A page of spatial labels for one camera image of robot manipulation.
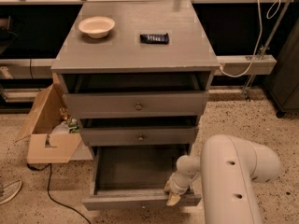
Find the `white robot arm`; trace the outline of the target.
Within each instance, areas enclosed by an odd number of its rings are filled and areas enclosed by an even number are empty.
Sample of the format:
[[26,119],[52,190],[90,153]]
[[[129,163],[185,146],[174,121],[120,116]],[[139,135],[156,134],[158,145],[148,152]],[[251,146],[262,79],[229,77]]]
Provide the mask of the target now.
[[281,162],[271,148],[227,134],[213,135],[201,155],[183,155],[164,191],[177,204],[193,181],[202,182],[206,224],[263,224],[252,184],[278,178]]

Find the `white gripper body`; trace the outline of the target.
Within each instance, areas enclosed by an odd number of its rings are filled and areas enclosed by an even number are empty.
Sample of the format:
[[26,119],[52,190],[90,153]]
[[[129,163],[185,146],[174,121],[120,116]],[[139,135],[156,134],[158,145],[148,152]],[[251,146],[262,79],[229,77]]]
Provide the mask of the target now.
[[170,191],[176,195],[183,195],[193,182],[194,175],[184,175],[174,172],[169,178]]

